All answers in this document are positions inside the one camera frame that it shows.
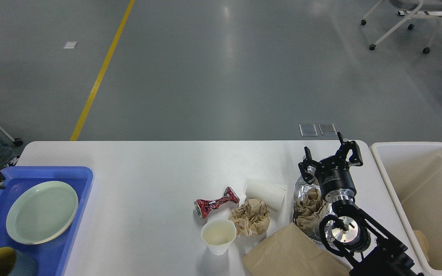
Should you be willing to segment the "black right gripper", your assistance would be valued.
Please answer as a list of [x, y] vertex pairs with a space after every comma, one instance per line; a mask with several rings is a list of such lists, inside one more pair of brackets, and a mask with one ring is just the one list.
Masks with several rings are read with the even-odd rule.
[[305, 157], [299, 163], [299, 170], [305, 183], [313, 184], [317, 178], [324, 201], [333, 203], [338, 200], [351, 200], [357, 194], [350, 167], [363, 166], [361, 150], [354, 140], [345, 139], [337, 132], [340, 147], [337, 157], [317, 161], [312, 159], [311, 151], [305, 147]]

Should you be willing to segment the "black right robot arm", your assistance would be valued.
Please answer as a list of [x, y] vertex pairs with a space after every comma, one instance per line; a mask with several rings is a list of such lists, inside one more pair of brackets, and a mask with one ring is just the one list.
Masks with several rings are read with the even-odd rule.
[[414, 276], [407, 246], [356, 206], [350, 168], [363, 165], [361, 151], [354, 140], [340, 132], [337, 136], [340, 147], [334, 155], [315, 161], [305, 147], [305, 158], [298, 164], [302, 180], [317, 182], [323, 201], [331, 207], [318, 226], [321, 243], [351, 264], [351, 276]]

